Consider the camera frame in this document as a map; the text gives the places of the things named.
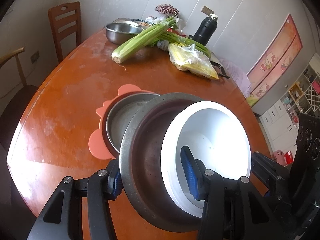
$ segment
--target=black robotic equipment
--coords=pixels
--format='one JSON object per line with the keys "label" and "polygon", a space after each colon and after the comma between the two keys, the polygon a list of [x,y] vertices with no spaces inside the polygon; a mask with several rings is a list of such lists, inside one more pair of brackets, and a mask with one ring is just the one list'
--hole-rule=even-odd
{"label": "black robotic equipment", "polygon": [[[254,173],[268,188],[262,197],[247,177],[239,180],[208,173],[188,151],[197,167],[205,200],[197,239],[319,239],[320,236],[320,119],[300,114],[297,153],[289,172],[266,156],[252,154]],[[111,160],[105,170],[74,180],[65,177],[39,214],[28,240],[83,239],[81,198],[88,198],[92,240],[116,240],[108,200],[122,191],[119,161]]]}

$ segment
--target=white bowl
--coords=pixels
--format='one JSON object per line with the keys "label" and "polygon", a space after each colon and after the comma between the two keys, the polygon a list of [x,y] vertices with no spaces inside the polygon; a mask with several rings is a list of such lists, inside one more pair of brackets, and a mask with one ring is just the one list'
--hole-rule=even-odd
{"label": "white bowl", "polygon": [[161,149],[161,173],[172,200],[185,212],[202,216],[204,201],[190,194],[182,168],[180,150],[189,146],[195,159],[222,177],[250,175],[251,152],[247,134],[226,107],[201,101],[187,107],[172,121]]}

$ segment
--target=black thermos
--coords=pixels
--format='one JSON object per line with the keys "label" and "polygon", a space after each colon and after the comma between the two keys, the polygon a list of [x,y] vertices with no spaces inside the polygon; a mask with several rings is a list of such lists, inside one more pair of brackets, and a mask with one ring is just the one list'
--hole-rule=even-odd
{"label": "black thermos", "polygon": [[207,45],[209,39],[211,38],[214,31],[217,29],[218,16],[215,14],[210,14],[206,17],[200,24],[196,34],[191,38],[194,41],[201,43],[202,45]]}

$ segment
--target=dark brown bowl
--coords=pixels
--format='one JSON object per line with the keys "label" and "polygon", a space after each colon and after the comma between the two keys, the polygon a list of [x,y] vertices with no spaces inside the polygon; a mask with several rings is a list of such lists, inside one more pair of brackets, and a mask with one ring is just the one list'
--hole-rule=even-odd
{"label": "dark brown bowl", "polygon": [[180,209],[165,189],[160,156],[172,120],[201,100],[185,93],[150,100],[131,119],[121,143],[120,172],[132,206],[150,224],[167,231],[188,232],[199,227],[200,219]]}

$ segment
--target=wall outlet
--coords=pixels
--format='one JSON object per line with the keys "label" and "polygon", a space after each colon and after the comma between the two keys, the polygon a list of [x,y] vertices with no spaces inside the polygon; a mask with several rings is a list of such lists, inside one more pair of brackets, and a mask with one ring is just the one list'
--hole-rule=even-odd
{"label": "wall outlet", "polygon": [[214,11],[212,11],[211,9],[209,9],[207,6],[203,6],[202,9],[201,9],[201,11],[202,11],[204,14],[208,15],[208,16],[210,16],[210,14],[214,13]]}
{"label": "wall outlet", "polygon": [[35,62],[38,60],[39,57],[40,57],[40,55],[39,55],[39,50],[37,50],[37,51],[30,57],[31,63],[32,63],[32,64],[35,63]]}

